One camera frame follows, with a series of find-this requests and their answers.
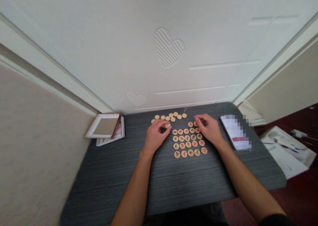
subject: white wall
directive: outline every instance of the white wall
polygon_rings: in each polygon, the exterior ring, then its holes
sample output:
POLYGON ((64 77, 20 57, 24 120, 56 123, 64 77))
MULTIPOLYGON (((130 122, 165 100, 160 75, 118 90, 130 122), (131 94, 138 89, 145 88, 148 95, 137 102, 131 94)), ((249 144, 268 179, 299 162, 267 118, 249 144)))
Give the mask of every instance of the white wall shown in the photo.
POLYGON ((272 122, 318 102, 318 41, 248 101, 272 122))
POLYGON ((0 65, 0 224, 57 225, 93 116, 0 65))

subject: left hand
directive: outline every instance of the left hand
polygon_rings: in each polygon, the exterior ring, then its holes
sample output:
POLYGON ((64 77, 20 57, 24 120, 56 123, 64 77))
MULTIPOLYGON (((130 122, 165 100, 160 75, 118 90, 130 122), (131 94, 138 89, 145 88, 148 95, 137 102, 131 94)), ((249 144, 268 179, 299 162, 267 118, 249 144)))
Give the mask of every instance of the left hand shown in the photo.
POLYGON ((143 150, 154 154, 155 151, 161 146, 163 141, 169 135, 172 126, 168 127, 164 133, 161 133, 160 127, 165 128, 168 121, 158 119, 147 130, 145 146, 143 150))

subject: wooden table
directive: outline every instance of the wooden table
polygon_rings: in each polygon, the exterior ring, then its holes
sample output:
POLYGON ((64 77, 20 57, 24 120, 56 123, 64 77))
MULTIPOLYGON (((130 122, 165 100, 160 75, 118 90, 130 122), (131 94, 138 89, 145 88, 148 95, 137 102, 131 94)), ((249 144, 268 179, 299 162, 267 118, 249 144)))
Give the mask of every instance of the wooden table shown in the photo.
MULTIPOLYGON (((104 146, 92 140, 65 203, 61 225, 105 225, 111 222, 143 148, 146 131, 155 115, 186 113, 172 129, 185 129, 195 114, 207 113, 219 121, 222 115, 237 115, 252 151, 236 155, 268 190, 286 185, 285 176, 238 108, 229 102, 176 108, 124 116, 126 137, 104 146)), ((223 138, 228 137, 219 121, 223 138)), ((208 204, 237 197, 222 160, 205 138, 206 155, 176 159, 170 134, 154 155, 148 190, 147 215, 208 204)))

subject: forearm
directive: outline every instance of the forearm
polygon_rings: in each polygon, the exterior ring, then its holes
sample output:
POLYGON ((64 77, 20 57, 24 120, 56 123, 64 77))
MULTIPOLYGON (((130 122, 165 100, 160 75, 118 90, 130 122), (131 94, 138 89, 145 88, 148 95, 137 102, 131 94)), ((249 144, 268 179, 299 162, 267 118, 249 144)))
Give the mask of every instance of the forearm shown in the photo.
POLYGON ((153 153, 141 151, 136 168, 111 225, 142 225, 153 153))
POLYGON ((285 214, 272 195, 241 162, 225 141, 217 144, 216 148, 238 196, 257 222, 272 214, 285 214))

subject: black sleeve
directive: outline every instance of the black sleeve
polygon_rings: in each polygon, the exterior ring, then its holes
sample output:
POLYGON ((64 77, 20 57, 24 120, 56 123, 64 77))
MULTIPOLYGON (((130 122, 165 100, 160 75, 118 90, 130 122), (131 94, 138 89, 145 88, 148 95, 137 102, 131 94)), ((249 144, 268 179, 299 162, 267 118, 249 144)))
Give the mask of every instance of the black sleeve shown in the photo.
POLYGON ((259 226, 297 226, 289 217, 283 214, 273 214, 264 218, 259 226))

